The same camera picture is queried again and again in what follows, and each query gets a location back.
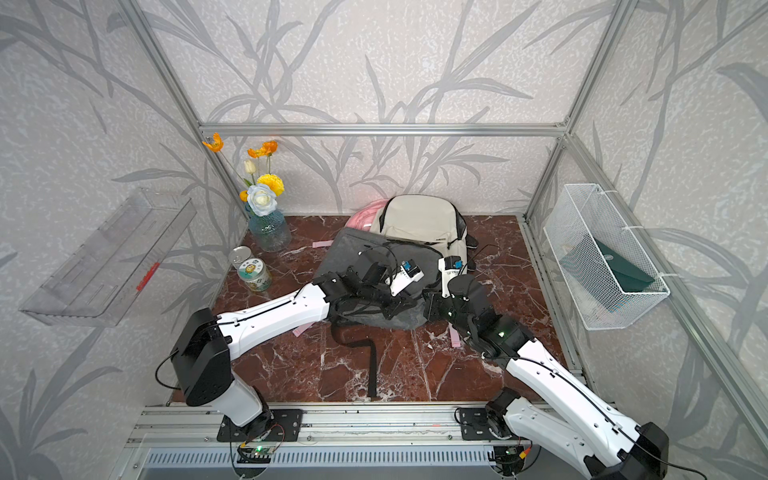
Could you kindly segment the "grey backpack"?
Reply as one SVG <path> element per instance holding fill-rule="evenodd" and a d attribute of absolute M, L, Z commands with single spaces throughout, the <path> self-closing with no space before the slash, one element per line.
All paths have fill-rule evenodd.
<path fill-rule="evenodd" d="M 363 325 L 385 330 L 414 330 L 429 321 L 424 317 L 425 300 L 423 294 L 428 290 L 437 290 L 440 275 L 438 260 L 442 255 L 437 250 L 412 241 L 389 239 L 382 235 L 364 232 L 352 228 L 343 228 L 334 239 L 325 259 L 316 271 L 312 283 L 321 287 L 326 294 L 326 275 L 329 272 L 341 273 L 351 266 L 363 251 L 376 251 L 395 258 L 398 262 L 414 260 L 422 269 L 424 277 L 412 284 L 407 292 L 416 304 L 400 312 L 392 318 L 385 318 L 381 313 L 362 312 L 363 303 L 343 301 L 342 312 L 330 305 L 328 321 L 331 324 L 331 335 L 336 343 L 348 348 L 366 348 L 369 351 L 367 394 L 371 399 L 378 397 L 378 353 L 375 342 L 370 338 L 346 341 L 342 338 L 345 327 Z"/>

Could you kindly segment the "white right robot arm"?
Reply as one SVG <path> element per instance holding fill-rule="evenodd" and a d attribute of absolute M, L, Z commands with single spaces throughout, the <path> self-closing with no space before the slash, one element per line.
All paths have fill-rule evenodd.
<path fill-rule="evenodd" d="M 481 356 L 532 389 L 549 412 L 511 388 L 486 404 L 499 439 L 522 437 L 567 462 L 587 479 L 662 479 L 669 438 L 652 422 L 638 424 L 582 384 L 533 332 L 496 312 L 482 285 L 459 275 L 445 292 L 423 295 L 427 319 L 445 319 Z"/>

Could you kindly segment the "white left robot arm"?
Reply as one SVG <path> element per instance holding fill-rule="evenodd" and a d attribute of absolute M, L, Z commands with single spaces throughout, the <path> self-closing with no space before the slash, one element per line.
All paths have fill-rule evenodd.
<path fill-rule="evenodd" d="M 289 330 L 334 317 L 348 301 L 376 305 L 390 318 L 414 304 L 407 288 L 423 277 L 412 259 L 389 268 L 368 251 L 345 271 L 323 274 L 278 299 L 220 315 L 208 308 L 195 312 L 169 356 L 186 404 L 210 405 L 233 426 L 261 434 L 272 426 L 273 415 L 257 390 L 234 372 L 233 360 Z"/>

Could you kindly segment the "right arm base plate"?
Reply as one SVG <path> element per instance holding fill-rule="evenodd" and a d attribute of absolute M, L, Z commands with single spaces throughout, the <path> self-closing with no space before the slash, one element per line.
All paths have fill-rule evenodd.
<path fill-rule="evenodd" d="M 484 407 L 458 407 L 454 420 L 459 424 L 464 441 L 493 441 L 496 437 L 490 430 L 488 415 Z"/>

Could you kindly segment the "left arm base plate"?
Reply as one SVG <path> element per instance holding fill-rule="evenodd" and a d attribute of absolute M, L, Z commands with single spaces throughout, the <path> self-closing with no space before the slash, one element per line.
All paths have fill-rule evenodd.
<path fill-rule="evenodd" d="M 253 441 L 296 442 L 302 424 L 301 409 L 276 409 L 263 412 L 245 426 L 237 426 L 224 416 L 217 434 L 221 443 L 248 443 Z"/>

